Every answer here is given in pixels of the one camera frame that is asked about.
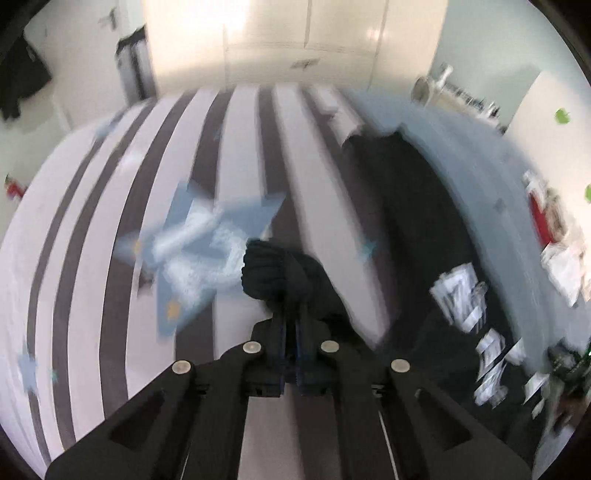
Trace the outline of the black pants white stripe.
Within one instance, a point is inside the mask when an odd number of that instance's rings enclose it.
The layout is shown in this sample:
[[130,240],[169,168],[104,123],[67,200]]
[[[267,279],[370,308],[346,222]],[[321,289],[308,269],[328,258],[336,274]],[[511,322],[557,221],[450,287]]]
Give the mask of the black pants white stripe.
[[342,151],[383,231],[375,258],[397,303],[379,353],[408,359],[532,463],[544,398],[446,184],[401,130],[349,136]]

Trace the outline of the white red garment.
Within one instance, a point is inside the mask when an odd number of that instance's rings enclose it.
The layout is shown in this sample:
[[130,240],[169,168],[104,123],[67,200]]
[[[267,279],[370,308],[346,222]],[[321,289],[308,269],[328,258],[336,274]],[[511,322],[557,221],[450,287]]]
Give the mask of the white red garment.
[[590,248],[583,230],[567,211],[556,189],[532,170],[522,181],[541,245],[541,264],[550,282],[573,307],[590,301]]

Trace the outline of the striped star bed sheet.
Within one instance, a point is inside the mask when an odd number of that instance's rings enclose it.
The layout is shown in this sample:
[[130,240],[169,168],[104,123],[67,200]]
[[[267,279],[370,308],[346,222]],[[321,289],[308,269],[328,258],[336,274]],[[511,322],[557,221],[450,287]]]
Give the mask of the striped star bed sheet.
[[507,304],[527,387],[544,398],[533,462],[454,401],[528,479],[588,478],[586,429],[551,438],[546,352],[584,346],[590,314],[567,307],[542,268],[522,152],[458,113],[296,84],[149,100],[70,134],[47,159],[1,246],[1,430],[24,462],[48,479],[168,366],[215,361],[274,319],[283,392],[249,399],[235,479],[346,479],[332,395],[297,386],[297,321],[444,391],[378,351],[397,303],[375,258],[383,231],[342,160],[349,136],[398,130],[446,184]]

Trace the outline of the white headboard apple stickers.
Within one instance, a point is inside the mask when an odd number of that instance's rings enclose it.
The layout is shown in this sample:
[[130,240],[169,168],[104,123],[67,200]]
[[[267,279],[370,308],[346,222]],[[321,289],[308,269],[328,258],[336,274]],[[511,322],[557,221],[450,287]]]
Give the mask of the white headboard apple stickers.
[[590,106],[550,73],[541,72],[506,136],[560,195],[582,228],[590,226]]

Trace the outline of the red fire extinguisher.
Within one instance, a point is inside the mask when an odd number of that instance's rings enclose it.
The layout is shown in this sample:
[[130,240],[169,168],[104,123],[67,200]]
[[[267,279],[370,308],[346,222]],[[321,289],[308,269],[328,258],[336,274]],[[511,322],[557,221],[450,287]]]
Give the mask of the red fire extinguisher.
[[19,183],[16,179],[7,175],[4,180],[6,196],[10,201],[21,201],[27,191],[27,187]]

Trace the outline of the white bedside table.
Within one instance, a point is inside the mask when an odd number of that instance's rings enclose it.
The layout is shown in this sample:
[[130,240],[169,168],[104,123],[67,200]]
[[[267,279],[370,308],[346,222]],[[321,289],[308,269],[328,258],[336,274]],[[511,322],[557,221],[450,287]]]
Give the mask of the white bedside table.
[[443,63],[437,76],[419,77],[411,90],[411,100],[423,106],[434,105],[462,113],[504,134],[507,127],[500,122],[500,107],[494,101],[477,98],[450,83],[453,72],[452,65]]

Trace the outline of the cream four-door wardrobe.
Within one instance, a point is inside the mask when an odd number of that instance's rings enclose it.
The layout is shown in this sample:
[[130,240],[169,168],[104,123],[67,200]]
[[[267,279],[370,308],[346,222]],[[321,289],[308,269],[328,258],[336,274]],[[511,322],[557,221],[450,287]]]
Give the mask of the cream four-door wardrobe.
[[431,70],[445,1],[145,1],[163,93],[329,83],[406,95]]

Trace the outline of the white room door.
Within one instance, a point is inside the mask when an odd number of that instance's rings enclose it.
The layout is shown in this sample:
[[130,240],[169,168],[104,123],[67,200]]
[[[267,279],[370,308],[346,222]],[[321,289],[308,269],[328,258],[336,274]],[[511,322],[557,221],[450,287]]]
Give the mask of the white room door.
[[47,59],[71,127],[126,105],[118,42],[145,24],[141,1],[52,1],[45,10]]

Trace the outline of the black jacket hanging on wall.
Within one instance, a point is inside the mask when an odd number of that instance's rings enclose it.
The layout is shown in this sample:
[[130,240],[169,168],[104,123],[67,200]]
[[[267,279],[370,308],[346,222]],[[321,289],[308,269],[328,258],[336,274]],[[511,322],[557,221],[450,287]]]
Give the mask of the black jacket hanging on wall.
[[20,101],[42,90],[52,76],[37,51],[21,35],[1,62],[1,115],[4,121],[21,115]]

